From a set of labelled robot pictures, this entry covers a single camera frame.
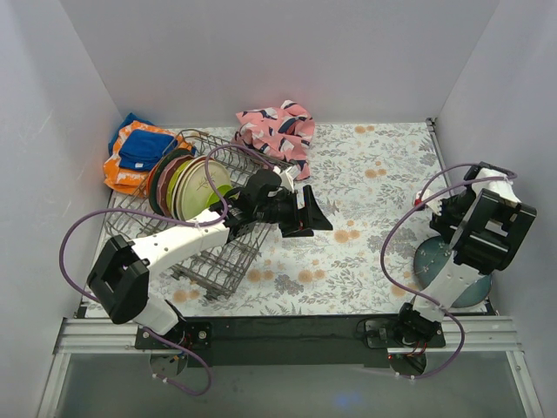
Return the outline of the grey blue plate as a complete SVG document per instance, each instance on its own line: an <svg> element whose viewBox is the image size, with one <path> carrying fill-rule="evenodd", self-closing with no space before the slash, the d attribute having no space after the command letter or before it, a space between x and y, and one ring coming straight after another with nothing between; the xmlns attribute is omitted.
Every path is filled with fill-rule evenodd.
<svg viewBox="0 0 557 418"><path fill-rule="evenodd" d="M421 290L430 285L442 267L449 261L449 245L440 237L431 237L417 248L413 259L413 272ZM492 289L492 276L487 275L472 284L453 304L452 308L469 308L481 304Z"/></svg>

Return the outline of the lime green plate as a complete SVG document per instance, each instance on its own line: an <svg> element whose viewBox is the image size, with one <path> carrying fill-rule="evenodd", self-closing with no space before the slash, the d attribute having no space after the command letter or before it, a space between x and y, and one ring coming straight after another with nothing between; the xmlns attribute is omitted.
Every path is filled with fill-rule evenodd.
<svg viewBox="0 0 557 418"><path fill-rule="evenodd" d="M224 197L233 187L231 185L221 185L217 188L217 191L212 192L209 198L205 202L205 207L209 208L211 205L216 204L220 201L219 194Z"/></svg>

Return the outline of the cream and green plate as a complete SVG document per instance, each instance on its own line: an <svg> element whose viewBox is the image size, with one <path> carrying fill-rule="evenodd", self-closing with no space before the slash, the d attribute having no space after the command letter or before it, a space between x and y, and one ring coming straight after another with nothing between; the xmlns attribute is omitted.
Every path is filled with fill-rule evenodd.
<svg viewBox="0 0 557 418"><path fill-rule="evenodd" d="M178 207L183 221L200 214L206 208L206 200L214 192L205 173L206 161L208 161L209 177L217 188L224 184L231 184L230 173L225 166L212 158L205 158L205 161L195 168L185 181Z"/></svg>

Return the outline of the olive green dotted plate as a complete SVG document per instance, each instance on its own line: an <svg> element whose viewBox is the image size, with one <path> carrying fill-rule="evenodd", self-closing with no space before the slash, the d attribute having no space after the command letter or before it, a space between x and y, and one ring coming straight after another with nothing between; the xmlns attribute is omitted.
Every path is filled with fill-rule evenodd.
<svg viewBox="0 0 557 418"><path fill-rule="evenodd" d="M166 204L168 207L168 211L170 217L173 218L173 196L174 196L174 188L178 182L178 178L180 177L181 173L187 168L187 166L193 161L193 159L188 159L187 161L183 162L181 165L178 166L176 171L172 174L171 180L169 183L169 187L166 193Z"/></svg>

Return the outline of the pink dotted plate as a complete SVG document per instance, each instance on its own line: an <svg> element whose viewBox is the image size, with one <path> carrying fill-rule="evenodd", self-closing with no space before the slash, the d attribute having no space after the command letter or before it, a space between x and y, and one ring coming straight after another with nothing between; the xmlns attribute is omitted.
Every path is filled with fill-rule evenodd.
<svg viewBox="0 0 557 418"><path fill-rule="evenodd" d="M156 198L160 212L168 218L171 217L171 211L169 208L169 198L167 197L167 192L170 187L171 178L180 166L190 163L193 159L194 157L192 155L176 157L164 167L163 171L161 171L161 175L157 182Z"/></svg>

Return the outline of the dark teal plate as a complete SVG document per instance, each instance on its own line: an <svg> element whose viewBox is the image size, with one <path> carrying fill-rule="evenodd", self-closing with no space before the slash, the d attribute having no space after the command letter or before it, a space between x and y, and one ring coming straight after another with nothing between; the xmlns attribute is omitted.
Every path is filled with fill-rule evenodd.
<svg viewBox="0 0 557 418"><path fill-rule="evenodd" d="M147 179L146 191L147 191L147 198L149 200L149 205L154 213L157 215L164 215L163 210L161 209L158 201L157 201L157 187L158 181L161 176L162 171L164 168L170 164L173 159L183 157L183 156L191 156L194 157L197 153L197 148L193 146L191 149L186 149L182 147L178 147L171 152L167 153L161 160L157 163L157 165L151 171L149 178Z"/></svg>

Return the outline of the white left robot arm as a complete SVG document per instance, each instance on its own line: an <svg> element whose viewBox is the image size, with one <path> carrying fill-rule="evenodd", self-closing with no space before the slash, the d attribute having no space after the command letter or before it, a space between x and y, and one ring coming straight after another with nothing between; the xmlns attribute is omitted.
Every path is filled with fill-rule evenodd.
<svg viewBox="0 0 557 418"><path fill-rule="evenodd" d="M87 278L88 287L113 323L134 322L154 332L164 347L178 347L185 337L183 318L169 301L149 293L152 278L245 236L257 224L276 224L285 238L333 229L312 188L303 187L300 205L290 179L287 172L261 169L193 219L134 240L109 238Z"/></svg>

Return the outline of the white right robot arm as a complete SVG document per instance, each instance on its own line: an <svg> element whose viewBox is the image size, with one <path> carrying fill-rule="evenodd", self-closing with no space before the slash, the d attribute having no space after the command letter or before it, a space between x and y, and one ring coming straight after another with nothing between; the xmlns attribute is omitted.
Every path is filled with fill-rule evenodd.
<svg viewBox="0 0 557 418"><path fill-rule="evenodd" d="M395 339L404 346L429 342L440 330L444 311L472 285L505 270L518 252L537 211L515 195L516 174L486 162L473 164L463 192L433 197L428 185L414 204L432 211L429 226L448 245L445 265L424 289L399 311Z"/></svg>

